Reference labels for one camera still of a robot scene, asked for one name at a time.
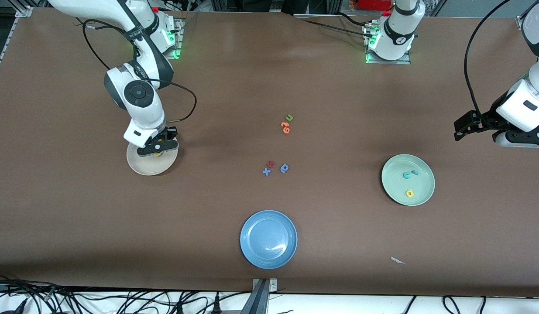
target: black circular joint cap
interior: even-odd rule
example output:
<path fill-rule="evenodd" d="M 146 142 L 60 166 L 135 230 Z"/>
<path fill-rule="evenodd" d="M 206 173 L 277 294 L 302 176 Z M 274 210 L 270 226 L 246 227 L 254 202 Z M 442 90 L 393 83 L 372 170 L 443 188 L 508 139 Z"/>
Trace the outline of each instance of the black circular joint cap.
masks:
<path fill-rule="evenodd" d="M 145 108 L 153 102 L 153 88 L 142 80 L 132 80 L 124 88 L 124 97 L 132 105 Z"/>

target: brown tabletop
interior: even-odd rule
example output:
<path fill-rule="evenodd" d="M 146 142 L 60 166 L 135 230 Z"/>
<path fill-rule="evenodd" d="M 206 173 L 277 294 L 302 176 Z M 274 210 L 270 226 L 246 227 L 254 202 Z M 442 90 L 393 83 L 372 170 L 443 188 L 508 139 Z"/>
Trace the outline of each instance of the brown tabletop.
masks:
<path fill-rule="evenodd" d="M 130 118 L 74 21 L 34 10 L 0 67 L 0 272 L 83 286 L 248 290 L 276 277 L 289 292 L 539 296 L 539 150 L 488 133 L 453 140 L 472 108 L 463 53 L 478 20 L 425 18 L 412 64 L 379 65 L 365 64 L 356 35 L 285 14 L 189 16 L 171 62 L 199 102 L 177 124 L 177 162 L 155 177 L 126 163 Z M 89 39 L 111 66 L 131 58 L 114 31 Z M 469 60 L 481 107 L 534 62 L 514 20 L 485 23 Z M 193 102 L 174 87 L 159 95 L 168 119 Z M 419 207 L 381 186 L 402 153 L 434 171 Z M 268 160 L 290 170 L 266 177 Z M 240 250 L 243 223 L 263 209 L 299 232 L 277 270 Z"/>

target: green plate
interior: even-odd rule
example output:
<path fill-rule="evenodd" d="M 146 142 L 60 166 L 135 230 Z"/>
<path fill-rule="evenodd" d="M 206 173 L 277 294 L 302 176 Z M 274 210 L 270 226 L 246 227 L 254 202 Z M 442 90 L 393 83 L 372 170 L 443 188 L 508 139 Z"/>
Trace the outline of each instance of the green plate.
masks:
<path fill-rule="evenodd" d="M 434 193 L 432 169 L 419 157 L 397 155 L 391 157 L 381 170 L 381 183 L 394 201 L 406 206 L 417 206 L 428 201 Z M 413 197 L 407 191 L 413 191 Z"/>

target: red object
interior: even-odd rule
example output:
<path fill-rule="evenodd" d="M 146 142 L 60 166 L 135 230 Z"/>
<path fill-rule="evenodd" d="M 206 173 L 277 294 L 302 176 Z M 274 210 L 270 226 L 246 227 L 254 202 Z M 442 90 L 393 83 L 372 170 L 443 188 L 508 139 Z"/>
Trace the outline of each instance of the red object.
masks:
<path fill-rule="evenodd" d="M 357 7 L 362 10 L 387 11 L 391 7 L 391 0 L 359 0 Z"/>

